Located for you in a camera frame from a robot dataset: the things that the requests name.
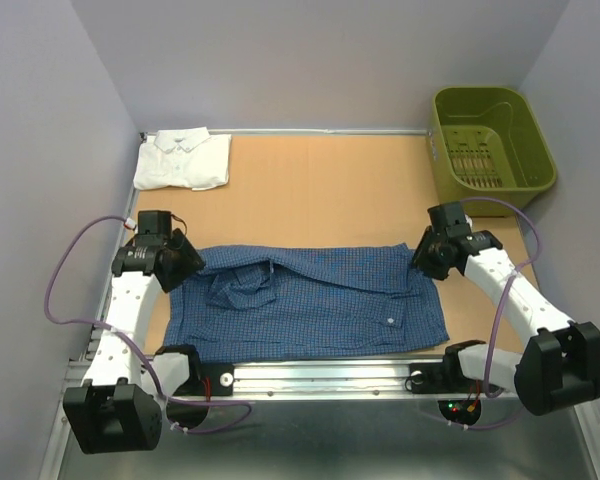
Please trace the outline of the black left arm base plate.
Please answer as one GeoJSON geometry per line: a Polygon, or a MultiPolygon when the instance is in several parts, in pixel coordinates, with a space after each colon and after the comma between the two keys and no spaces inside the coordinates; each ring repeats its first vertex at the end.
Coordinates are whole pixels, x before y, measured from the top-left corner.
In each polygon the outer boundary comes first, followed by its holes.
{"type": "Polygon", "coordinates": [[[233,395],[235,366],[207,363],[198,368],[176,391],[181,396],[229,397],[233,395]]]}

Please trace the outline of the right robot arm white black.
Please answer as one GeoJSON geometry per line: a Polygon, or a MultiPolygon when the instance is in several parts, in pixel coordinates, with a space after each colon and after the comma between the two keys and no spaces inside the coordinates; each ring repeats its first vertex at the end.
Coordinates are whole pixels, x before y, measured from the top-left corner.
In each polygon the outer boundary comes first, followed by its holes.
{"type": "Polygon", "coordinates": [[[492,300],[495,318],[509,321],[524,350],[504,351],[493,340],[453,344],[440,362],[415,369],[412,392],[452,393],[480,382],[484,392],[515,394],[536,416],[599,399],[600,330],[552,305],[491,232],[473,230],[461,203],[440,204],[428,214],[413,266],[435,280],[457,270],[492,300]]]}

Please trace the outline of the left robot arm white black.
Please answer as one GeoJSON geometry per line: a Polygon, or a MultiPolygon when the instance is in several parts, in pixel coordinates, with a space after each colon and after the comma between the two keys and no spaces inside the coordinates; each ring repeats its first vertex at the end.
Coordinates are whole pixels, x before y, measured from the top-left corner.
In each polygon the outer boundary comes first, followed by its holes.
{"type": "Polygon", "coordinates": [[[162,347],[152,358],[142,347],[160,293],[170,293],[204,262],[175,215],[144,210],[135,233],[111,266],[111,298],[95,356],[81,384],[68,388],[64,413],[86,454],[156,448],[169,396],[195,392],[202,382],[193,347],[162,347]]]}

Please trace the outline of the blue checkered long sleeve shirt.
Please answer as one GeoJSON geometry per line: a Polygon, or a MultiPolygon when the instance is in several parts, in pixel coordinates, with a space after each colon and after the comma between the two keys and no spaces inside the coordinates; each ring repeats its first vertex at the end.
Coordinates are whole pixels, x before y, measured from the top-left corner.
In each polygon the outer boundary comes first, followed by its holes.
{"type": "Polygon", "coordinates": [[[164,345],[205,363],[405,353],[449,339],[433,281],[404,244],[216,246],[170,293],[164,345]]]}

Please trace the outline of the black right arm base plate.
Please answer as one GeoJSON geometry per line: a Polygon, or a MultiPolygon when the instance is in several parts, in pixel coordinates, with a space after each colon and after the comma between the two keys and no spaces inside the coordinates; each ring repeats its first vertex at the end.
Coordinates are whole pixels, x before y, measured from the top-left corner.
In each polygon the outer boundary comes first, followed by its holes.
{"type": "Polygon", "coordinates": [[[415,362],[409,364],[405,389],[416,395],[468,393],[477,381],[463,375],[459,366],[445,362],[415,362]]]}

